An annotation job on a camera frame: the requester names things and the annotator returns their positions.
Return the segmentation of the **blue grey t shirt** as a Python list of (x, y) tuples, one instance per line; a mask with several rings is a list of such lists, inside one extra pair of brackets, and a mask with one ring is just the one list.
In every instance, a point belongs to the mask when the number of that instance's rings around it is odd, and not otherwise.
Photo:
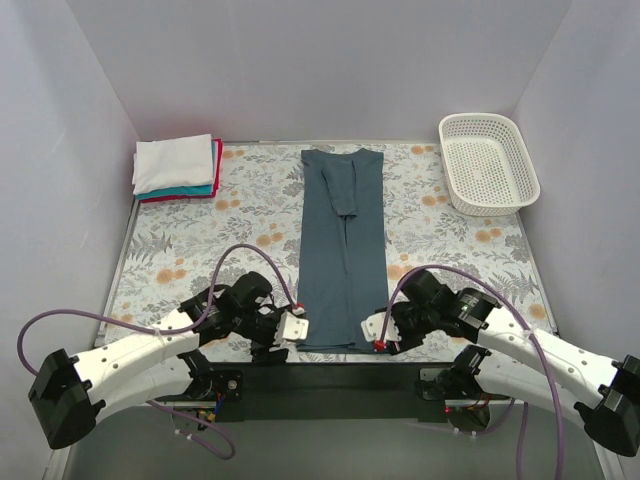
[(297, 299), (307, 352), (370, 353), (361, 324), (388, 302), (380, 152), (301, 153), (304, 203)]

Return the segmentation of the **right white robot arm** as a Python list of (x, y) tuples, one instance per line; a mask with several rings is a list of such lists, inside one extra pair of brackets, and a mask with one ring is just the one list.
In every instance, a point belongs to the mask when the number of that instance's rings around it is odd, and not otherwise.
[(638, 358), (611, 359), (531, 328), (486, 284), (454, 292), (415, 268), (396, 291), (405, 301), (394, 301), (362, 323), (376, 351), (406, 352), (438, 330), (469, 343), (451, 367), (427, 382), (428, 397), (511, 397), (555, 412), (559, 424), (583, 427), (611, 452), (638, 453)]

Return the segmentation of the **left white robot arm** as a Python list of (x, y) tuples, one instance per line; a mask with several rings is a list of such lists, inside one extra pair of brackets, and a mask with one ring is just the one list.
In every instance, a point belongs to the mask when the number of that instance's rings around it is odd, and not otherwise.
[(237, 402), (244, 375), (215, 367), (201, 348), (232, 333), (270, 349), (285, 327), (298, 326), (303, 305), (275, 305), (272, 286), (251, 271), (232, 285), (208, 287), (182, 302), (147, 332), (70, 355), (49, 354), (36, 373), (28, 399), (50, 448), (86, 437), (107, 417), (150, 400), (179, 397)]

